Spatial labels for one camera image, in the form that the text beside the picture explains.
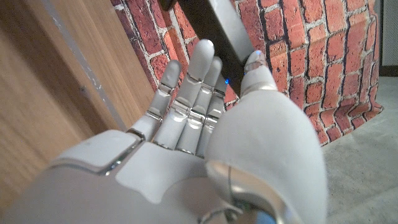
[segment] gray floor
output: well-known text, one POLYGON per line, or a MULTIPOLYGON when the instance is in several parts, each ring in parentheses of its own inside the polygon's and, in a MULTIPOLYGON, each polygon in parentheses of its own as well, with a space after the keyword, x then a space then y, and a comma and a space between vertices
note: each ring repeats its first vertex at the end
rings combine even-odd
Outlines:
POLYGON ((381 77, 384 111, 325 147, 328 223, 398 223, 398 78, 381 77))

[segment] brick wall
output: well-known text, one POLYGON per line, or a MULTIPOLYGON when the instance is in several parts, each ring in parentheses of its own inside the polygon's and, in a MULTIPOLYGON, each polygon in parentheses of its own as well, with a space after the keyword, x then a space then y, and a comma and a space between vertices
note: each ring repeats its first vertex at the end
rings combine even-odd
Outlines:
MULTIPOLYGON (((198 38, 180 6, 111 0, 155 90, 169 60, 183 74, 198 38)), ((374 0, 231 0, 254 48, 267 55, 279 91, 306 112, 322 144, 382 111, 375 101, 379 33, 374 0)), ((224 107, 239 98, 228 87, 224 107)))

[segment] robotic hand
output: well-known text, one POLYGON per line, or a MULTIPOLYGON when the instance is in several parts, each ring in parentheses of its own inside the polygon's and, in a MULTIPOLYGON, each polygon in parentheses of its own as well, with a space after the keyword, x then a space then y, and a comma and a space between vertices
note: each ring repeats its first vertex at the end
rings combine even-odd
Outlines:
POLYGON ((324 223, 317 136, 264 63, 262 52, 250 55, 241 101, 221 117, 222 63, 209 40, 199 41, 167 115, 181 71, 173 60, 130 130, 65 151, 3 222, 324 223))

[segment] black object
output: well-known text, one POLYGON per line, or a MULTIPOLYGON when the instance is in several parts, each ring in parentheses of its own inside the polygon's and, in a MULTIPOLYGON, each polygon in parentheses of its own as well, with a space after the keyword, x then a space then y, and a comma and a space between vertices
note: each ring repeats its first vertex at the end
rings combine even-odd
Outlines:
MULTIPOLYGON (((159 0, 169 10, 177 0, 159 0)), ((215 55, 223 61, 223 77, 238 96, 244 64, 254 49, 243 23, 229 0, 179 0, 199 39, 214 43, 215 55)))

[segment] brick wallpaper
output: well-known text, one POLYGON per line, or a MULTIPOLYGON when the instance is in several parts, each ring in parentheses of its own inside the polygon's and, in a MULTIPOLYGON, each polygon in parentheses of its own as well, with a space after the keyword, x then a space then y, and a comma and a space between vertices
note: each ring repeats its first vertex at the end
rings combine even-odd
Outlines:
MULTIPOLYGON (((111 0, 155 90, 169 60, 186 73, 198 38, 180 6, 111 0)), ((231 0, 279 91, 306 112, 324 145, 382 111, 375 101, 379 32, 375 0, 231 0)), ((228 87, 224 107, 239 98, 228 87)))

